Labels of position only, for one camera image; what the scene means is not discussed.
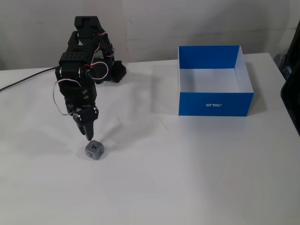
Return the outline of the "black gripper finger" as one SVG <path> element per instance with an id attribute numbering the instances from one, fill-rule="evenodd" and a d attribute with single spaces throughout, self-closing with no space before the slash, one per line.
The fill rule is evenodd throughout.
<path id="1" fill-rule="evenodd" d="M 82 125 L 82 122 L 80 120 L 75 120 L 80 132 L 82 133 L 82 135 L 85 135 L 85 131 L 84 131 L 84 128 L 83 128 L 83 125 Z"/>
<path id="2" fill-rule="evenodd" d="M 94 136 L 94 120 L 85 120 L 82 123 L 83 134 L 88 141 L 91 141 Z"/>

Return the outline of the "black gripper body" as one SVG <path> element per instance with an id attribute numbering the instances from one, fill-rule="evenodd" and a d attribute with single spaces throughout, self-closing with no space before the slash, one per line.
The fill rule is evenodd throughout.
<path id="1" fill-rule="evenodd" d="M 76 122 L 84 124 L 98 119 L 98 108 L 95 102 L 91 105 L 80 106 L 75 106 L 72 105 L 70 102 L 66 102 L 65 105 L 68 114 L 73 116 L 73 119 Z"/>

